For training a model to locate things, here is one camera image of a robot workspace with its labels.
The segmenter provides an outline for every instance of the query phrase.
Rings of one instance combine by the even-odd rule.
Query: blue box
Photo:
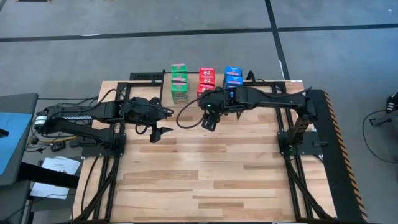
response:
[[[227,67],[225,67],[224,74],[225,75],[233,75],[233,76],[236,76],[236,77],[241,77],[242,76],[242,70],[240,68],[227,66]]]
[[[243,78],[227,75],[225,78],[225,85],[226,86],[241,86],[241,85],[243,85]]]

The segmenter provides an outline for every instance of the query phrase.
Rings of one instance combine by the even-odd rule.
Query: orange and black hazard tape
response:
[[[346,149],[346,147],[344,145],[343,137],[341,135],[340,128],[338,127],[337,119],[336,119],[336,116],[335,116],[335,112],[333,111],[333,107],[331,105],[331,100],[330,100],[329,94],[326,91],[324,91],[324,92],[325,92],[326,102],[328,103],[328,107],[329,107],[329,111],[330,111],[330,117],[331,117],[331,120],[332,120],[332,122],[334,124],[336,135],[337,135],[338,142],[339,142],[339,145],[340,145],[341,154],[344,157],[344,162],[346,164],[346,168],[347,168],[347,171],[348,171],[349,178],[351,179],[351,184],[352,184],[353,189],[354,189],[356,200],[358,201],[359,209],[361,210],[361,213],[362,213],[362,218],[364,219],[364,221],[368,222],[368,215],[366,214],[365,207],[363,205],[363,201],[362,201],[362,198],[361,198],[361,194],[359,193],[359,189],[358,189],[358,186],[357,186],[356,181],[355,181],[353,168],[351,166],[351,163],[349,162],[347,149]]]

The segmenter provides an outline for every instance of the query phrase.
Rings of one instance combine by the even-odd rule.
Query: wooden plank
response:
[[[279,155],[278,125],[273,108],[245,111],[240,120],[234,114],[223,116],[216,131],[202,127],[181,129],[175,124],[182,105],[172,103],[165,77],[164,106],[175,111],[159,122],[174,130],[157,144],[149,142],[150,130],[137,135],[134,125],[126,125],[127,143],[121,158],[113,202],[112,222],[270,222],[294,220],[285,163]],[[195,91],[196,76],[189,75]],[[116,88],[117,82],[103,82],[99,97]],[[302,82],[286,81],[289,93],[303,90]],[[130,97],[159,96],[160,88],[134,87]],[[110,93],[105,101],[113,100]],[[182,124],[198,121],[203,112],[196,104],[182,115]],[[297,114],[292,112],[293,119]],[[95,128],[107,124],[94,122]],[[313,156],[302,156],[309,191],[330,215],[335,209],[323,164]],[[80,214],[81,196],[93,163],[83,163],[73,206]],[[84,205],[97,190],[102,158],[98,159],[88,182]],[[101,205],[103,217],[108,194]],[[300,209],[305,215],[303,200]]]

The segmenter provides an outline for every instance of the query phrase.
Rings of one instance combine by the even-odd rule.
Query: wooden table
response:
[[[196,98],[198,76],[189,74],[190,99]],[[222,75],[216,81],[221,85]],[[99,97],[116,88],[117,81],[104,81]],[[303,90],[301,81],[285,81],[288,93]],[[269,87],[259,87],[271,91]],[[160,87],[134,87],[131,97],[159,97]],[[114,93],[106,101],[114,100]],[[170,74],[164,78],[163,106],[175,111],[158,126],[174,128],[157,144],[149,142],[150,130],[140,136],[134,125],[126,125],[127,143],[121,158],[113,202],[113,222],[215,222],[295,220],[285,163],[276,138],[278,124],[274,108],[245,111],[222,117],[215,132],[200,125],[181,129],[175,117],[183,105],[172,103]],[[198,121],[203,114],[193,104],[184,111],[182,125]],[[94,122],[93,127],[105,128]],[[331,216],[336,216],[323,164],[314,156],[302,156],[309,191]],[[83,163],[73,205],[80,214],[81,196],[94,158]],[[88,182],[85,206],[97,191],[102,158]],[[305,217],[302,195],[300,210]],[[104,216],[105,193],[99,217]]]

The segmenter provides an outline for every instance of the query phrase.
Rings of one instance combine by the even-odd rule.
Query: red box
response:
[[[216,84],[216,75],[214,68],[201,68],[199,70],[199,83],[206,85]]]
[[[215,88],[213,85],[199,84],[197,90],[197,97],[199,98],[202,95],[202,93],[206,90],[214,90],[214,89]]]

